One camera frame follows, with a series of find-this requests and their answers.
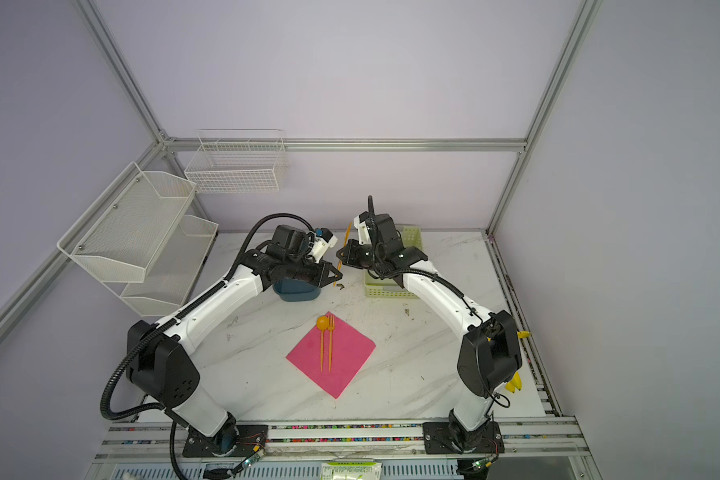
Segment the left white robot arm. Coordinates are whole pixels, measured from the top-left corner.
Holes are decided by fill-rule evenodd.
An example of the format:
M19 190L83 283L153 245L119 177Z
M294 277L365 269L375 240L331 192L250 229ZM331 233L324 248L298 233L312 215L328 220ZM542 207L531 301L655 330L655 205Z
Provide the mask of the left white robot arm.
M239 257L220 280L176 312L128 333L124 374L156 401L156 408L177 424L210 442L220 453L238 437L234 416L201 385L192 355L238 309L282 280L323 288L341 278L325 259L337 244L326 228L307 231L280 225L260 247L248 236Z

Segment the pink paper napkin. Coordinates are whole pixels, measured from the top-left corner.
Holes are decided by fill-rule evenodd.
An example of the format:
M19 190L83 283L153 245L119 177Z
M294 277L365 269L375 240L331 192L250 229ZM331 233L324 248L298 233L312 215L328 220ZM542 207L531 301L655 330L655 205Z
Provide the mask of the pink paper napkin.
M315 325L286 359L334 399L338 399L369 360L376 344L332 312Z

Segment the yellow plastic fork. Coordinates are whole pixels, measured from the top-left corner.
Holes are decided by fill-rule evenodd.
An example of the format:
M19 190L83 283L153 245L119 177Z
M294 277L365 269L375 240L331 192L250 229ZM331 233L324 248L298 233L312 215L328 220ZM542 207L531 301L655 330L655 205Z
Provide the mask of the yellow plastic fork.
M336 327L335 317L331 314L328 315L328 335L329 335L329 347L328 347L328 371L333 370L333 344L334 344L334 331Z

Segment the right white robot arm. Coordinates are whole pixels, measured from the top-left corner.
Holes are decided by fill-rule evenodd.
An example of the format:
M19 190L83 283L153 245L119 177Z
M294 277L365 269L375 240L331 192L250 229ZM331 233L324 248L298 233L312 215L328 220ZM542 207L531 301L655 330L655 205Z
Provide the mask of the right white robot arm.
M448 435L457 452L475 450L494 437L495 407L507 408L508 392L523 388L520 332L507 311L487 309L442 277L428 256L405 246L394 220L367 210L355 217L358 237L337 253L342 264L392 280L435 312L460 340L456 370L463 389L448 416Z

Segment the yellow plastic knife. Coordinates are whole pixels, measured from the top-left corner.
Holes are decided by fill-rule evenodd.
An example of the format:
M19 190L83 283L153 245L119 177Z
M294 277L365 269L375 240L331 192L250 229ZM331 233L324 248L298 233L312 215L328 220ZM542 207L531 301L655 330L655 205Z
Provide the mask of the yellow plastic knife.
M350 234L351 234L352 228L353 228L353 223L350 222L349 225L347 226L346 230L345 230L343 245L342 245L342 247L337 251L337 258L338 258L337 269L338 269L338 270L341 270L342 266L344 265L345 249L346 249L346 247L347 247L347 245L348 245L348 241L349 241L349 239L350 239Z

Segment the yellow plastic spoon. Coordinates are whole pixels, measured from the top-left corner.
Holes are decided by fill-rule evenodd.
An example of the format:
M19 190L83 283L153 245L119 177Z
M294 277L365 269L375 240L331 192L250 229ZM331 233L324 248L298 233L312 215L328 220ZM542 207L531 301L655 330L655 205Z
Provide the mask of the yellow plastic spoon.
M319 332L319 367L320 371L324 370L325 365L325 331L330 326L330 319L326 316L320 316L316 321L316 327Z

